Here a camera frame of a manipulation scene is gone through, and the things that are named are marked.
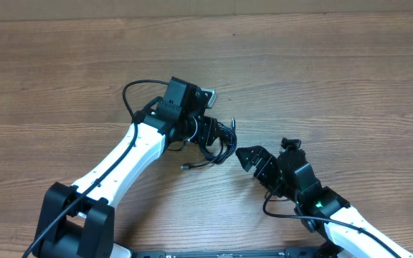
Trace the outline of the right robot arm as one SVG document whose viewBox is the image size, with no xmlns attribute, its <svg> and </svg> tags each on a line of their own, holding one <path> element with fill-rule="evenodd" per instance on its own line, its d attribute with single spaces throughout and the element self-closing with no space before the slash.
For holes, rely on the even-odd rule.
<svg viewBox="0 0 413 258">
<path fill-rule="evenodd" d="M 372 226 L 349 201 L 322 185 L 299 141 L 283 143 L 282 147 L 279 156 L 259 145 L 236 150 L 243 169 L 255 167 L 254 177 L 268 191 L 262 206 L 266 215 L 300 220 L 308 231 L 319 233 L 333 246 L 328 257 L 413 257 Z M 273 196 L 292 201 L 295 213 L 269 212 L 267 204 Z"/>
</svg>

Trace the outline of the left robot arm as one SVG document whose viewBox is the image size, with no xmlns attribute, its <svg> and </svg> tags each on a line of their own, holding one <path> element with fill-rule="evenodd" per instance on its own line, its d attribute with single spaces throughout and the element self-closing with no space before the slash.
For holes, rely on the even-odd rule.
<svg viewBox="0 0 413 258">
<path fill-rule="evenodd" d="M 94 169 L 70 186 L 50 186 L 25 257 L 133 257 L 114 240 L 119 202 L 172 143 L 205 143 L 204 112 L 217 99 L 214 90 L 176 77 L 165 85 L 164 95 L 130 112 L 132 123 L 124 138 Z"/>
</svg>

